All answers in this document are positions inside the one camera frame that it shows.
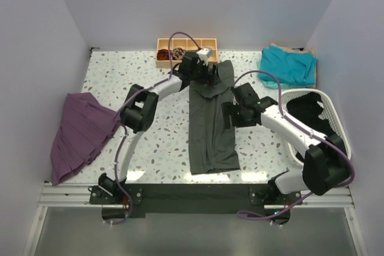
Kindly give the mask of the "dark grey t shirt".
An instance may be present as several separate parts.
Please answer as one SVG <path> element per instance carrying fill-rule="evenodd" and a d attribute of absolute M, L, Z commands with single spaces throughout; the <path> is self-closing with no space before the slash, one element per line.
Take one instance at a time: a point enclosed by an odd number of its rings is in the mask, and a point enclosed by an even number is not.
<path fill-rule="evenodd" d="M 189 88 L 188 152 L 191 174 L 220 173 L 240 168 L 235 129 L 225 129 L 221 105 L 233 102 L 235 76 L 230 60 L 218 64 L 215 86 L 191 82 Z"/>

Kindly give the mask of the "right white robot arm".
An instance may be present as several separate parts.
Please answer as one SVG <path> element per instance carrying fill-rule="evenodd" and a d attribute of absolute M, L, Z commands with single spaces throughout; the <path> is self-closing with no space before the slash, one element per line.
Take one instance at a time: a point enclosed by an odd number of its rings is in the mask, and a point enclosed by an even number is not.
<path fill-rule="evenodd" d="M 280 173 L 268 182 L 267 196 L 271 202 L 280 204 L 290 193 L 306 189 L 323 195 L 353 179 L 355 172 L 339 135 L 326 135 L 303 124 L 285 112 L 281 102 L 271 97 L 260 98 L 249 83 L 231 91 L 234 100 L 221 105 L 226 129 L 256 125 L 271 129 L 303 158 L 300 171 Z"/>

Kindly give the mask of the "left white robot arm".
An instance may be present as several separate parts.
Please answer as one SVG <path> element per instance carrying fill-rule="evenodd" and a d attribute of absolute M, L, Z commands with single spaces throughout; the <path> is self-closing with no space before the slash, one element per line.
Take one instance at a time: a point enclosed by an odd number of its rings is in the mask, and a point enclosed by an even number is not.
<path fill-rule="evenodd" d="M 124 198 L 122 186 L 127 179 L 128 166 L 141 136 L 154 121 L 158 102 L 182 91 L 191 82 L 210 86 L 220 82 L 217 66 L 208 61 L 211 55 L 212 50 L 207 47 L 187 52 L 165 79 L 148 88 L 140 85 L 131 87 L 127 99 L 118 110 L 122 139 L 116 149 L 115 159 L 98 179 L 98 187 L 110 203 L 119 203 Z"/>

